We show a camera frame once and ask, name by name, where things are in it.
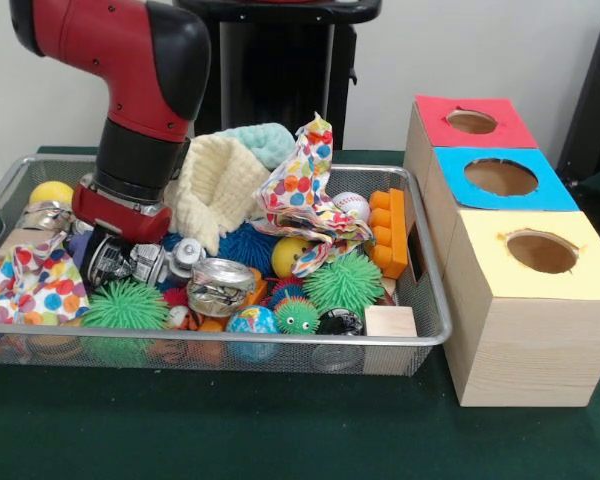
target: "round hole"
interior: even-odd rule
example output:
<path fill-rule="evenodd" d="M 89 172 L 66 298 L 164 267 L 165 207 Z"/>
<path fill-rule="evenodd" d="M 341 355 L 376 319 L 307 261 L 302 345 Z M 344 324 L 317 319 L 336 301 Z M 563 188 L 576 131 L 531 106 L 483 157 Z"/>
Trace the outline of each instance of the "round hole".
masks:
<path fill-rule="evenodd" d="M 568 272 L 578 260 L 568 242 L 550 233 L 517 233 L 509 238 L 507 248 L 520 263 L 543 273 Z"/>
<path fill-rule="evenodd" d="M 456 109 L 447 116 L 447 121 L 456 130 L 473 135 L 485 135 L 498 126 L 496 120 L 486 113 Z"/>
<path fill-rule="evenodd" d="M 465 167 L 464 174 L 477 187 L 501 197 L 527 195 L 538 188 L 533 172 L 511 160 L 476 160 Z"/>

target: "cardboard lid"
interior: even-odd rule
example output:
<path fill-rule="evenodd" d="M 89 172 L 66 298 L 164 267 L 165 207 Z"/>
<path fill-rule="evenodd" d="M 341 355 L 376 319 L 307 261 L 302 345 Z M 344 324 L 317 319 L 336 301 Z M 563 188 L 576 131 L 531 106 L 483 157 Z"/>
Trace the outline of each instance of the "cardboard lid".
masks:
<path fill-rule="evenodd" d="M 434 147 L 538 148 L 507 99 L 416 95 L 416 105 Z"/>
<path fill-rule="evenodd" d="M 600 300 L 600 237 L 584 213 L 460 217 L 494 297 Z"/>
<path fill-rule="evenodd" d="M 435 153 L 460 205 L 487 210 L 579 210 L 540 150 L 442 147 Z"/>

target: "green spiky ball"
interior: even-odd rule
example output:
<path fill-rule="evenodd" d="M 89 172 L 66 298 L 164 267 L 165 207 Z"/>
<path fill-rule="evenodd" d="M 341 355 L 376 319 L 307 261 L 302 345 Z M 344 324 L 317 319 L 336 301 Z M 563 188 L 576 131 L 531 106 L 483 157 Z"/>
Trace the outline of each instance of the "green spiky ball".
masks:
<path fill-rule="evenodd" d="M 309 276 L 304 289 L 318 312 L 346 308 L 360 318 L 384 293 L 382 272 L 366 255 L 352 252 L 323 265 Z"/>
<path fill-rule="evenodd" d="M 320 326 L 318 310 L 306 298 L 288 297 L 275 311 L 278 329 L 290 335 L 312 335 Z"/>
<path fill-rule="evenodd" d="M 83 318 L 87 328 L 157 330 L 165 328 L 169 307 L 158 290 L 131 280 L 112 282 L 89 299 Z M 152 340 L 142 338 L 83 337 L 84 350 L 109 366 L 141 367 Z"/>

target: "colorful polka dot fabric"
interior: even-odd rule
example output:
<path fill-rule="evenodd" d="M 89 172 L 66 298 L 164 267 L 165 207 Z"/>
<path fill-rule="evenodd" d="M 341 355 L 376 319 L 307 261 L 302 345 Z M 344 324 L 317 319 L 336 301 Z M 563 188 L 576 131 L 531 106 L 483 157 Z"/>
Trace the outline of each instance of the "colorful polka dot fabric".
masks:
<path fill-rule="evenodd" d="M 297 135 L 295 154 L 255 192 L 266 215 L 251 223 L 269 235 L 318 242 L 293 267 L 293 274 L 302 278 L 351 252 L 373 234 L 364 221 L 336 207 L 326 193 L 333 157 L 331 125 L 316 114 Z"/>
<path fill-rule="evenodd" d="M 59 325 L 89 310 L 78 268 L 62 248 L 66 233 L 14 247 L 0 268 L 0 323 Z"/>

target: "wire mesh basket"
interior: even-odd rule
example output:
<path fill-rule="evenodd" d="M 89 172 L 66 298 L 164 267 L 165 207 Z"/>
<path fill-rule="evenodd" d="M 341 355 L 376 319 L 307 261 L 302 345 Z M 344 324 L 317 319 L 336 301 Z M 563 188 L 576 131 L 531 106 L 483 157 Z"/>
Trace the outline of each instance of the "wire mesh basket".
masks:
<path fill-rule="evenodd" d="M 37 155 L 16 162 L 0 182 L 0 245 L 40 183 L 75 185 L 92 156 Z M 395 300 L 413 308 L 417 337 L 267 335 L 0 325 L 0 364 L 185 370 L 413 375 L 451 334 L 447 302 L 415 178 L 396 167 L 334 165 L 331 196 L 405 192 L 409 267 Z"/>

